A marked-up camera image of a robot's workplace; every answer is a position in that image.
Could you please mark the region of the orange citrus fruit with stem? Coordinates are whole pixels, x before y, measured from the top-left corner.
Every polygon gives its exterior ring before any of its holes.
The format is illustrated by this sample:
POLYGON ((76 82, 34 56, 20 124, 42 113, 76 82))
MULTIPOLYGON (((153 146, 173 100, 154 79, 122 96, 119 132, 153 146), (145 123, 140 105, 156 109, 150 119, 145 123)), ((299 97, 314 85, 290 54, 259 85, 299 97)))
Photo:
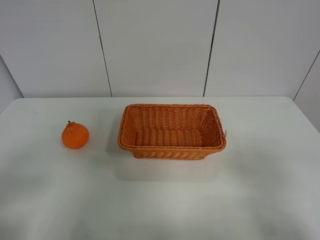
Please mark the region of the orange citrus fruit with stem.
POLYGON ((69 149, 80 149, 89 141, 89 130, 82 124, 68 121, 61 134, 63 145, 69 149))

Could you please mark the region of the orange woven wicker basket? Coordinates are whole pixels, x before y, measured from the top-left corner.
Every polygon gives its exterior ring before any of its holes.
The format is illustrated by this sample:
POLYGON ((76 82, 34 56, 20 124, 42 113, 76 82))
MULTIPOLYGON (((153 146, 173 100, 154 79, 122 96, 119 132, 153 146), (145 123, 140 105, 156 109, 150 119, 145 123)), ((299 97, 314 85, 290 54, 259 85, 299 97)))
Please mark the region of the orange woven wicker basket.
POLYGON ((208 104, 131 104, 118 146, 137 159, 203 160, 227 145, 217 110, 208 104))

